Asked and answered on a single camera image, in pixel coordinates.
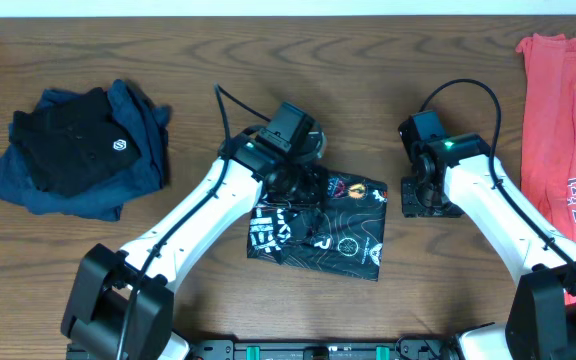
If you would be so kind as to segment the black orange-patterned t-shirt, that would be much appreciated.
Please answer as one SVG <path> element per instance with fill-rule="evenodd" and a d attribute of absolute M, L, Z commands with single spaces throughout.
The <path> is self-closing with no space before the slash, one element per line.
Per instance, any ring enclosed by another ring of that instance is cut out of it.
<path fill-rule="evenodd" d="M 250 213 L 247 257 L 376 282 L 387 205 L 386 183 L 336 171 L 321 205 L 265 195 Z"/>

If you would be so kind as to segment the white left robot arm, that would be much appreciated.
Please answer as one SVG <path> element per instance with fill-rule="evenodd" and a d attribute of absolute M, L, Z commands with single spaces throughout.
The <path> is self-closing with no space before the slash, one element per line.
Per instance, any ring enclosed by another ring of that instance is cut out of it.
<path fill-rule="evenodd" d="M 291 205 L 323 201 L 322 132 L 288 139 L 243 132 L 225 142 L 200 184 L 139 238 L 81 259 L 62 334 L 93 359 L 185 359 L 173 325 L 174 297 L 190 270 L 236 220 L 270 194 Z"/>

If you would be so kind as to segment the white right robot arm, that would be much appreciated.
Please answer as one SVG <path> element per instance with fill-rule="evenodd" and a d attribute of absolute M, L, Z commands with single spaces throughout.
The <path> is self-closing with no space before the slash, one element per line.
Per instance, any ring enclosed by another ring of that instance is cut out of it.
<path fill-rule="evenodd" d="M 443 358 L 576 359 L 576 243 L 506 179 L 480 136 L 401 138 L 414 171 L 402 180 L 404 215 L 467 215 L 516 285 L 507 321 L 457 334 Z"/>

